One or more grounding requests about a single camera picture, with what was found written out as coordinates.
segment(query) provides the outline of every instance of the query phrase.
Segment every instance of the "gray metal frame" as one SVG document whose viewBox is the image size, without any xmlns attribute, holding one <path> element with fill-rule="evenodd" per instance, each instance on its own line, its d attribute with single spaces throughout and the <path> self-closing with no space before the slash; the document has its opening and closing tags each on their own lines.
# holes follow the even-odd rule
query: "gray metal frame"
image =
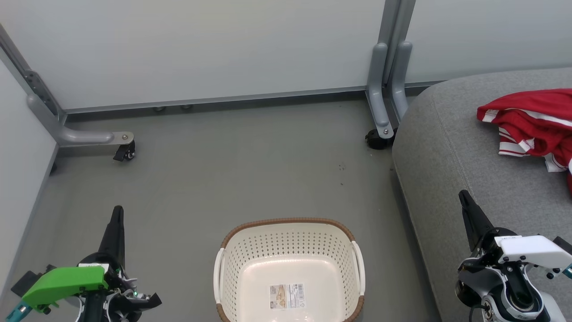
<svg viewBox="0 0 572 322">
<path fill-rule="evenodd" d="M 60 146 L 77 146 L 93 144 L 124 144 L 132 140 L 130 132 L 83 132 L 73 131 L 63 126 L 68 114 L 89 113 L 100 111 L 113 111 L 119 109 L 136 109 L 163 107 L 170 105 L 189 105 L 214 103 L 222 101 L 239 101 L 252 99 L 267 99 L 271 97 L 289 97 L 316 95 L 325 93 L 366 91 L 375 125 L 381 138 L 389 139 L 394 135 L 387 108 L 383 99 L 383 88 L 388 88 L 391 93 L 389 101 L 397 116 L 398 122 L 407 110 L 406 85 L 404 83 L 412 44 L 405 41 L 407 30 L 413 14 L 415 0 L 386 0 L 383 10 L 382 23 L 379 30 L 378 43 L 374 46 L 370 73 L 365 87 L 335 88 L 316 91 L 302 91 L 289 93 L 275 93 L 268 95 L 251 95 L 240 97 L 221 97 L 206 100 L 182 100 L 169 102 L 153 102 L 139 104 L 125 104 L 93 108 L 72 108 L 63 110 L 48 90 L 38 73 L 28 66 L 24 57 L 18 51 L 6 30 L 0 24 L 0 48 L 7 54 L 11 63 L 25 80 L 30 88 L 28 106 L 42 124 L 50 131 L 50 134 L 58 141 Z M 58 117 L 60 127 L 56 127 L 48 114 L 42 111 L 48 109 Z"/>
<path fill-rule="evenodd" d="M 406 98 L 405 76 L 413 44 L 406 41 L 406 37 L 414 7 L 415 0 L 402 0 L 399 4 L 390 51 L 386 61 L 386 71 L 383 75 L 398 123 L 401 122 L 403 115 L 409 108 Z"/>
<path fill-rule="evenodd" d="M 387 108 L 383 103 L 383 71 L 387 56 L 387 45 L 375 45 L 371 55 L 370 74 L 367 80 L 366 97 L 370 104 L 371 115 L 374 117 L 375 127 L 379 137 L 389 139 L 394 135 Z"/>
<path fill-rule="evenodd" d="M 76 131 L 63 125 L 66 113 L 42 79 L 27 64 L 0 24 L 0 60 L 27 93 L 27 105 L 59 147 L 124 145 L 133 141 L 131 132 Z"/>
</svg>

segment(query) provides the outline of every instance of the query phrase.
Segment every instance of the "white wall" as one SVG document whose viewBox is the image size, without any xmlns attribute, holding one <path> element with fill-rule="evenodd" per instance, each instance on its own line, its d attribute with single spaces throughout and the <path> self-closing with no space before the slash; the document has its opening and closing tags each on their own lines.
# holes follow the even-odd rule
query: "white wall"
<svg viewBox="0 0 572 322">
<path fill-rule="evenodd" d="M 365 86 L 384 0 L 0 0 L 63 109 Z"/>
<path fill-rule="evenodd" d="M 570 0 L 417 0 L 407 83 L 572 66 Z"/>
<path fill-rule="evenodd" d="M 7 59 L 0 50 L 0 59 Z M 55 141 L 26 105 L 26 92 L 0 61 L 0 292 L 40 186 L 50 166 Z"/>
</svg>

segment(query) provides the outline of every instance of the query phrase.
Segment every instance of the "black wheel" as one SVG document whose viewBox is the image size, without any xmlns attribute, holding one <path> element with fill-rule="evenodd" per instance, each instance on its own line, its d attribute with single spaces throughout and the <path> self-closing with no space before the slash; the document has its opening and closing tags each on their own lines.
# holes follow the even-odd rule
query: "black wheel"
<svg viewBox="0 0 572 322">
<path fill-rule="evenodd" d="M 131 161 L 131 160 L 133 160 L 133 158 L 135 158 L 135 151 L 133 151 L 133 152 L 127 152 L 127 153 L 125 154 L 125 160 Z"/>
<path fill-rule="evenodd" d="M 470 308 L 480 304 L 480 296 L 461 281 L 457 281 L 455 284 L 455 294 L 464 305 Z"/>
<path fill-rule="evenodd" d="M 373 129 L 366 135 L 367 146 L 374 150 L 383 150 L 393 145 L 394 137 L 395 135 L 389 139 L 380 138 L 378 131 Z"/>
</svg>

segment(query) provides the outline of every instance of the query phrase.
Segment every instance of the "caster wheel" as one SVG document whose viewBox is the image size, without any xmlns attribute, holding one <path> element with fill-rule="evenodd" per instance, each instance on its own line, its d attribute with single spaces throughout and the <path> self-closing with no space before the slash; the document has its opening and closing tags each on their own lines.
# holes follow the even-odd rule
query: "caster wheel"
<svg viewBox="0 0 572 322">
<path fill-rule="evenodd" d="M 374 150 L 383 150 L 393 145 L 394 137 L 395 136 L 389 139 L 380 138 L 378 131 L 373 129 L 366 135 L 367 146 Z"/>
<path fill-rule="evenodd" d="M 133 158 L 135 158 L 135 151 L 133 152 L 127 152 L 127 154 L 125 154 L 125 160 L 130 161 Z"/>
<path fill-rule="evenodd" d="M 122 162 L 123 160 L 131 161 L 133 158 L 135 158 L 135 140 L 119 146 L 113 160 Z"/>
</svg>

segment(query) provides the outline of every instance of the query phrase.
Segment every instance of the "basket handle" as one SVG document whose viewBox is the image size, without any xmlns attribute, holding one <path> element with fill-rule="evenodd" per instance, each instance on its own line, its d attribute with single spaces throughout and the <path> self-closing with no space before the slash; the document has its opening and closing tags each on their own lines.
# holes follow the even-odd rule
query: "basket handle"
<svg viewBox="0 0 572 322">
<path fill-rule="evenodd" d="M 358 243 L 352 241 L 352 245 L 357 258 L 357 269 L 359 272 L 359 285 L 360 285 L 359 294 L 364 295 L 366 293 L 366 267 L 363 264 L 362 251 L 359 249 Z"/>
<path fill-rule="evenodd" d="M 214 261 L 214 273 L 213 273 L 213 290 L 214 290 L 214 300 L 217 304 L 220 304 L 220 265 L 223 261 L 224 248 L 219 250 L 216 254 L 216 260 Z"/>
</svg>

